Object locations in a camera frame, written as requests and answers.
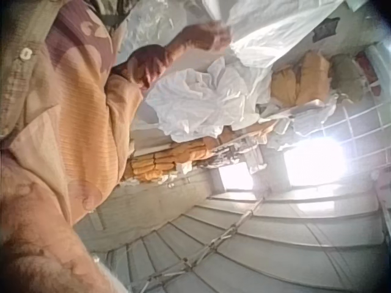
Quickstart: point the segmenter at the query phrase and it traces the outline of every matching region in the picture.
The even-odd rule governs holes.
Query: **bright window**
[[[343,150],[330,138],[305,140],[286,151],[284,158],[292,186],[331,183],[346,172]]]
[[[251,190],[254,186],[249,169],[245,162],[219,168],[224,188]]]

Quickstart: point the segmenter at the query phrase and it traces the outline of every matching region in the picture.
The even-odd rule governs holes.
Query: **person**
[[[221,23],[197,24],[113,67],[135,2],[2,4],[1,292],[126,292],[72,226],[122,177],[142,90],[189,48],[230,43]]]

